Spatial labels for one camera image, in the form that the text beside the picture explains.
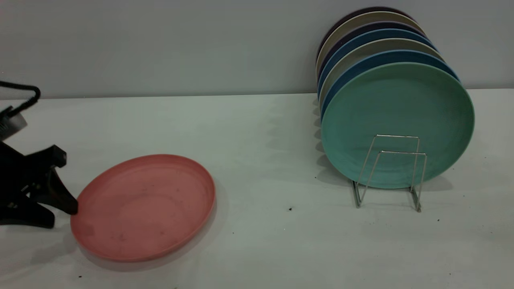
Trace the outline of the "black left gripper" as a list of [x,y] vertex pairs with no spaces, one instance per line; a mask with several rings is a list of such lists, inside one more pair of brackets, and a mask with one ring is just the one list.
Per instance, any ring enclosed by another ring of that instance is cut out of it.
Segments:
[[[55,216],[38,203],[69,215],[78,213],[78,201],[59,178],[56,168],[67,164],[67,153],[56,145],[23,155],[1,143],[1,225],[21,225],[52,229]],[[26,196],[28,200],[13,203]]]

